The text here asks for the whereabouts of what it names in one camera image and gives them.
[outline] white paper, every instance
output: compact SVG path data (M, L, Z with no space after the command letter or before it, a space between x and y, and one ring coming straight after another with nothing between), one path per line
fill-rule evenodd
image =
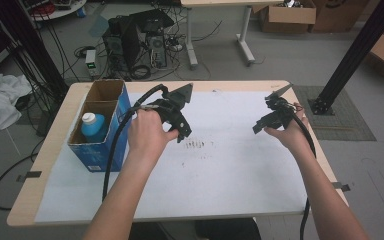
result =
M193 92L182 110L192 133L167 145L135 220L301 213L306 193L295 160L277 139L252 130L271 112L264 101L269 94ZM140 96L129 93L132 103ZM90 221L101 204L103 179L104 173L90 173L64 143L35 221Z

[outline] black tape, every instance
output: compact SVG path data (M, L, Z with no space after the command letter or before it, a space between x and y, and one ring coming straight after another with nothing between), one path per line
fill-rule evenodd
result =
M335 189L341 189L342 192L351 191L351 188L348 184L343 185L341 182L333 182L332 185Z
M39 178L41 174L42 174L42 171L27 172L25 178Z

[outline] handheld controller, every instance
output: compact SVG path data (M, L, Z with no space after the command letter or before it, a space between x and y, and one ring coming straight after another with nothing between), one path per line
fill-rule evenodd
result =
M189 103L192 96L193 84L187 84L183 87L175 89L168 93L163 93L163 98L157 99L148 105L155 106L161 122L171 124L170 130L179 130L177 143L180 143L185 137L188 137L192 130L180 110L183 109L185 103Z
M283 126L285 129L288 127L295 114L295 108L280 96L291 86L292 84L288 84L265 98L268 108L273 110L273 112L263 116L257 121L257 124L252 128L255 134L259 133L264 127L271 127L274 129L277 129L280 126Z

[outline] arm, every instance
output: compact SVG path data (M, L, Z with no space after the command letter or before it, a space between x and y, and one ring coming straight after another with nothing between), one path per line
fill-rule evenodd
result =
M308 119L303 117L304 110L296 114L307 127ZM320 239L368 239L359 221L342 201L318 164L298 124L292 120L284 131L273 128L264 130L279 139L295 157L304 180Z
M155 111L139 110L129 128L129 153L83 239L128 239L149 175L177 130L164 132Z

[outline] plastic container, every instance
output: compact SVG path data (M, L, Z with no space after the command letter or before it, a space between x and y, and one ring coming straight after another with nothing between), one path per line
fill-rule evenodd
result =
M85 113L82 117L82 134L88 143L103 142L108 132L105 117L101 114Z

